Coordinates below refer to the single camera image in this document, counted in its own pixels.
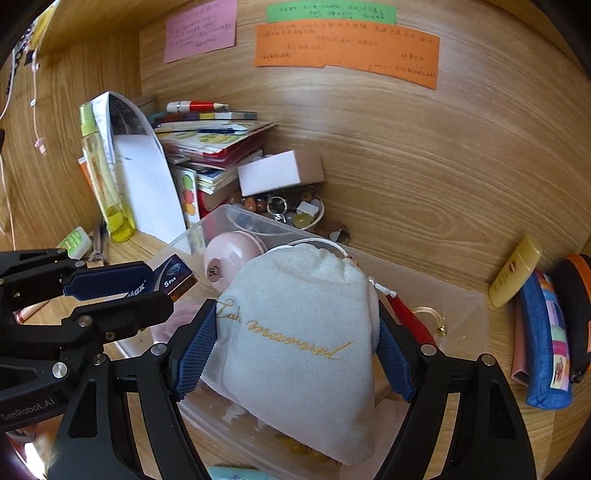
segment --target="pink round object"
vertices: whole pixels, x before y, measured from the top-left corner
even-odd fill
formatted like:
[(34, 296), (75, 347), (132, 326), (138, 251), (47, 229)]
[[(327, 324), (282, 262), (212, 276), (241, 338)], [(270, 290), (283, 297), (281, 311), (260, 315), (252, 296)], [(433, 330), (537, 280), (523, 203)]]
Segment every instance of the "pink round object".
[(240, 230), (222, 233), (209, 242), (205, 250), (205, 276), (221, 293), (246, 262), (266, 250), (261, 241), (249, 233)]

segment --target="blue pencil case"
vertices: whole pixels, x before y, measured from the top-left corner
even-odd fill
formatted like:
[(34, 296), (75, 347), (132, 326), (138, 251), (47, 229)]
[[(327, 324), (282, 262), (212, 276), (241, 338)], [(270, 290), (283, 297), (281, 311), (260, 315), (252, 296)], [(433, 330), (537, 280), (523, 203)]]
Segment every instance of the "blue pencil case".
[(526, 403), (543, 410), (565, 408), (573, 396), (566, 328), (550, 278), (535, 270), (519, 291), (529, 387)]

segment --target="green bottle cap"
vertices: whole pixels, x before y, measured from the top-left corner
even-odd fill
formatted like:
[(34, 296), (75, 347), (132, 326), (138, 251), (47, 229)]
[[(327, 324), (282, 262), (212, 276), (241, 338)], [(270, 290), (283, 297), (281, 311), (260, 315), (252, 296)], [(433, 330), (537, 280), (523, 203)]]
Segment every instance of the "green bottle cap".
[(99, 131), (90, 102), (80, 106), (80, 128), (82, 129), (83, 137)]

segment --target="key ring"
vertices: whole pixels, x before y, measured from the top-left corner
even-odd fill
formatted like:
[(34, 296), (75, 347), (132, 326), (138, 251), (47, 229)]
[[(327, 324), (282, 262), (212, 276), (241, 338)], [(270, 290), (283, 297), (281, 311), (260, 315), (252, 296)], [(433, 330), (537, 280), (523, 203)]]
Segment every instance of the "key ring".
[(447, 329), (445, 328), (444, 318), (441, 313), (431, 307), (416, 307), (412, 309), (412, 312), (416, 315), (417, 313), (428, 313), (435, 318), (437, 322), (437, 336), (445, 337), (447, 335)]
[(273, 215), (273, 218), (278, 222), (286, 223), (287, 201), (282, 197), (269, 197), (267, 200), (267, 212)]

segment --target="yellow liquid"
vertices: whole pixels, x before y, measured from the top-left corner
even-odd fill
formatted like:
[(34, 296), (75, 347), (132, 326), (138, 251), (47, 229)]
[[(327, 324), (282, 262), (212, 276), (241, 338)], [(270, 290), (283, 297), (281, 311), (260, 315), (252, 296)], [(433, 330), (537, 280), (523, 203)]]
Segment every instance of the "yellow liquid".
[(107, 230), (114, 242), (126, 242), (134, 234), (135, 229), (129, 224), (123, 212), (117, 205), (107, 208), (106, 222)]

